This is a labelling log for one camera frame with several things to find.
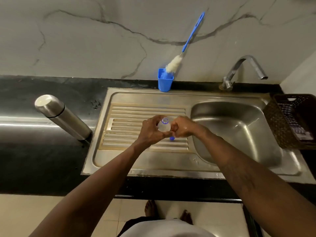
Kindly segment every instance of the hand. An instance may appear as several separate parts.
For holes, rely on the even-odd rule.
[[[157,115],[143,121],[142,129],[138,136],[138,141],[145,144],[146,148],[156,144],[164,138],[172,136],[172,131],[161,132],[158,130],[158,123],[166,116]]]
[[[174,133],[174,137],[188,137],[194,134],[197,126],[200,125],[187,116],[178,116],[171,123],[171,131]]]

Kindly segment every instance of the plastic bottle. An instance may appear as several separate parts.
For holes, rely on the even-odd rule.
[[[170,131],[171,129],[171,118],[170,117],[164,117],[157,125],[158,130],[161,132]],[[174,140],[174,137],[171,136],[169,139],[172,141]]]

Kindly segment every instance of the blue brush handle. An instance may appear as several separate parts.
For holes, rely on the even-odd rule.
[[[192,32],[191,32],[191,35],[190,35],[189,39],[187,40],[186,44],[185,44],[184,47],[182,48],[182,52],[184,52],[185,49],[186,49],[186,47],[188,46],[188,43],[189,43],[189,41],[191,40],[191,37],[193,36],[193,34],[194,34],[195,30],[197,29],[197,27],[199,26],[199,24],[201,23],[201,21],[202,21],[204,15],[205,15],[205,12],[202,12],[202,14],[200,15],[200,17],[199,17],[197,23],[195,24],[195,26],[194,26],[194,28],[193,28],[193,30],[192,30]]]

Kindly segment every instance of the black countertop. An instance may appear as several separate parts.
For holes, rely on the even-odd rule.
[[[51,94],[95,127],[108,87],[157,89],[155,80],[64,77],[0,77],[0,193],[64,196],[80,175],[89,144],[51,127],[34,101]],[[219,91],[218,83],[177,82],[173,90]],[[233,92],[282,93],[279,85],[236,83]],[[302,152],[315,176],[314,151]],[[316,202],[316,185],[291,183]],[[126,177],[118,198],[240,202],[226,180]]]

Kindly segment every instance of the chrome faucet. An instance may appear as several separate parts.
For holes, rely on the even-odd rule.
[[[223,77],[223,83],[221,83],[219,86],[221,90],[225,90],[225,91],[232,90],[233,84],[235,82],[231,82],[231,80],[233,76],[235,75],[236,71],[238,70],[238,68],[240,67],[240,65],[244,62],[244,60],[248,60],[250,62],[250,64],[253,66],[253,68],[257,72],[260,80],[268,79],[267,75],[265,74],[265,72],[263,71],[263,69],[257,62],[257,60],[251,55],[244,55],[235,63],[235,65],[231,68],[228,74]]]

